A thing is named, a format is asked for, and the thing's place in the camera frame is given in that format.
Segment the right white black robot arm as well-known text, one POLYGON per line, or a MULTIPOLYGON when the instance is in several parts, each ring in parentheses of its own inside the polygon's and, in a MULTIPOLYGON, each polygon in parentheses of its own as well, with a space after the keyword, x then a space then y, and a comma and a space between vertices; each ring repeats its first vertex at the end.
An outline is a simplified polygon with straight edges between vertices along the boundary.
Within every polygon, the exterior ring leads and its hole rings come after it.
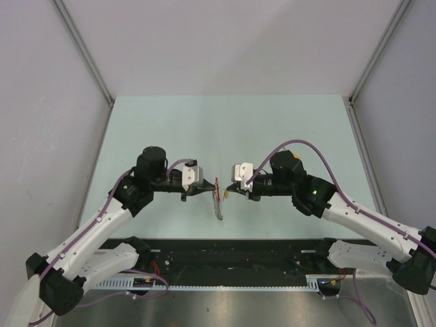
POLYGON ((265 196, 287 196, 303 215, 337 223, 370 241, 356 245, 325 238, 314 255, 321 273, 336 267, 368 270, 391 277, 410 292, 428 294, 435 276, 434 228, 419 230, 369 210, 335 184, 308 174, 291 151, 279 151, 268 161, 270 174, 256 172, 250 163, 235 164, 226 190, 255 202, 265 196))

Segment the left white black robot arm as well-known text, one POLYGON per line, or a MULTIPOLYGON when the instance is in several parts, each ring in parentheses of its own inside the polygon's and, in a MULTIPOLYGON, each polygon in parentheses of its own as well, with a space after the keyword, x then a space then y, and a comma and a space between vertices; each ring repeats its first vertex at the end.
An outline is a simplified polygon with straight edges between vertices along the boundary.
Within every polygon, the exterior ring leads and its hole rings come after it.
POLYGON ((38 298, 53 314, 69 313, 104 279, 130 269, 141 273, 150 266, 149 247, 136 237, 101 255, 96 252, 149 205, 155 193, 178 193, 184 202, 190 196, 216 190, 203 177, 196 160, 183 159, 182 164, 182 170, 177 170, 169 165, 164 149, 146 147, 135 166, 117 179, 92 218, 46 255, 33 253, 28 257, 27 276, 39 275, 38 298))

